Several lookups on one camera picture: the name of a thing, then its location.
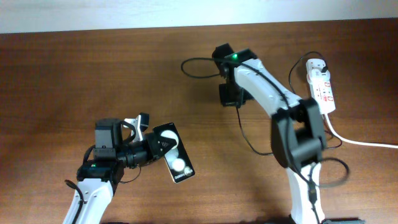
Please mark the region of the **black smartphone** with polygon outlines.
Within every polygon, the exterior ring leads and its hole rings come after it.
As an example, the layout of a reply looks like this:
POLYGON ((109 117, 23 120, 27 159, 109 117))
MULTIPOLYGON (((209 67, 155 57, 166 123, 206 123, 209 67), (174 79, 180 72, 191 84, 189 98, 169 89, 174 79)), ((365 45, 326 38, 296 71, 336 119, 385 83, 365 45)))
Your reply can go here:
POLYGON ((178 184, 195 175, 195 170, 185 150, 182 139, 174 123, 167 123, 153 128, 153 132, 160 137, 173 139, 176 143, 165 155, 165 162, 169 168, 173 181, 178 184))

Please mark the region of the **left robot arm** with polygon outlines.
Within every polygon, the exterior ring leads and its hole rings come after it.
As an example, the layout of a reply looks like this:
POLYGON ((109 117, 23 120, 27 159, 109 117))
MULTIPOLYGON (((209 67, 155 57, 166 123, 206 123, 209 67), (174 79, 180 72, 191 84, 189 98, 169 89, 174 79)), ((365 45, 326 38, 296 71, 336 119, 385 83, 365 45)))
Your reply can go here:
POLYGON ((66 180, 75 193, 64 223, 99 223, 123 184, 124 170, 141 169, 158 161, 179 143, 178 134, 151 132, 135 141, 137 128, 117 118, 101 119, 95 124, 95 144, 83 157, 76 182, 66 180))

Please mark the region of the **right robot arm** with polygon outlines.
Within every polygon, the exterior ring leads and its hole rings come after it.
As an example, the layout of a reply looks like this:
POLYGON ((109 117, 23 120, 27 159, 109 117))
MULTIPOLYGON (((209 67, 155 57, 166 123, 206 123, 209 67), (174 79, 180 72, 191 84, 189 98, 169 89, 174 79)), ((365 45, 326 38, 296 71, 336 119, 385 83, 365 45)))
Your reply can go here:
POLYGON ((327 147, 319 105, 303 99, 281 85, 263 66, 257 55, 245 49, 235 52, 229 44, 217 46, 212 59, 226 82, 220 86, 223 106, 240 108, 256 100, 271 119, 272 153, 288 175, 292 209, 286 218, 270 218, 268 223, 362 223, 359 218, 326 218, 320 189, 343 185, 350 175, 328 184, 320 183, 322 156, 327 147))

